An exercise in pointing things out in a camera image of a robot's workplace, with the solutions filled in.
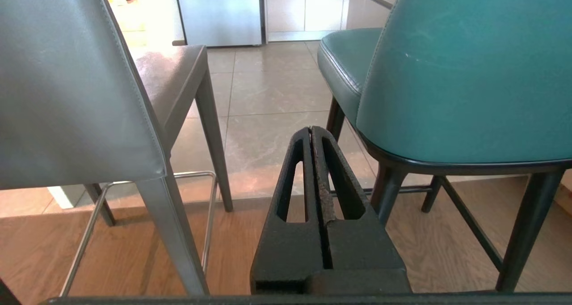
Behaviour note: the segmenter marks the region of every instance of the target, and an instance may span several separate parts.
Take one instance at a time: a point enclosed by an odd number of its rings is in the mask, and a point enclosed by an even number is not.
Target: teal leather bar stool
[[[371,203],[386,225],[398,193],[443,187],[513,291],[572,168],[572,0],[398,0],[384,29],[326,36],[318,62],[344,117],[379,161]],[[401,187],[408,173],[431,185]],[[446,175],[532,174],[504,256]]]

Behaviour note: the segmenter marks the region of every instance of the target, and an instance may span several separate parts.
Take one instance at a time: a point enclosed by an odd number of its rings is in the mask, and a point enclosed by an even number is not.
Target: stool leg
[[[329,131],[333,137],[337,140],[340,138],[341,126],[344,124],[345,114],[341,110],[340,105],[337,103],[336,99],[332,97],[332,104],[329,108],[328,123],[325,129]]]
[[[496,281],[497,291],[513,292],[516,288],[563,174],[555,171],[531,175]]]
[[[201,260],[194,243],[173,170],[166,177],[135,184],[188,295],[208,295]]]
[[[435,203],[435,199],[437,199],[439,189],[441,189],[441,181],[433,175],[433,179],[431,179],[431,192],[427,192],[427,195],[425,195],[421,211],[425,213],[429,213],[429,211],[431,211],[431,207],[433,207],[433,203]]]
[[[378,176],[375,179],[374,191],[371,193],[371,206],[378,214],[382,226],[387,225],[395,199],[407,173],[394,168],[386,168],[379,164]]]
[[[208,69],[198,87],[195,99],[197,101],[198,114],[201,117],[202,129],[205,132],[206,144],[209,147],[210,158],[213,161],[214,172],[219,181],[224,209],[230,212],[232,211],[231,186],[228,182],[223,138],[220,135],[219,118],[216,113],[215,96],[213,95],[213,85],[210,81]]]
[[[97,199],[101,195],[101,187],[98,183],[84,184],[85,190],[87,191],[89,197],[92,199],[93,203],[97,203]],[[104,205],[101,207],[101,217],[104,219],[108,226],[115,225],[115,218],[113,213],[109,208],[107,201],[104,201]]]

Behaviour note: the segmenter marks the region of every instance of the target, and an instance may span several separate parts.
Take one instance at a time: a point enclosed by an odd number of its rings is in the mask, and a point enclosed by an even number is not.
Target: stool backrest
[[[0,189],[165,174],[106,0],[0,0]]]
[[[572,0],[398,0],[356,126],[421,161],[572,158]]]

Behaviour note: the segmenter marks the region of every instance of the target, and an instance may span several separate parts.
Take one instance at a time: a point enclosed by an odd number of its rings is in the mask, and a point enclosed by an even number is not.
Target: tile floor
[[[271,196],[290,136],[298,129],[325,127],[331,94],[317,67],[319,42],[281,42],[261,47],[209,49],[217,113],[233,199]],[[377,162],[349,125],[340,140],[354,173],[364,187],[372,187]],[[212,170],[212,162],[193,105],[172,150],[175,172]],[[411,174],[406,185],[429,183],[430,177]],[[205,201],[210,178],[179,182],[185,202]],[[294,194],[302,193],[297,174]],[[143,201],[134,185],[110,189],[112,208],[139,207]],[[47,189],[0,191],[0,217],[73,212],[92,207],[84,193],[78,207],[63,211]]]

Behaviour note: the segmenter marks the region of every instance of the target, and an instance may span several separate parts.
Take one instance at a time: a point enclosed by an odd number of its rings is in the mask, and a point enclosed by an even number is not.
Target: cabinet door
[[[344,0],[306,0],[306,31],[341,29]]]
[[[268,32],[304,30],[304,0],[266,0]]]

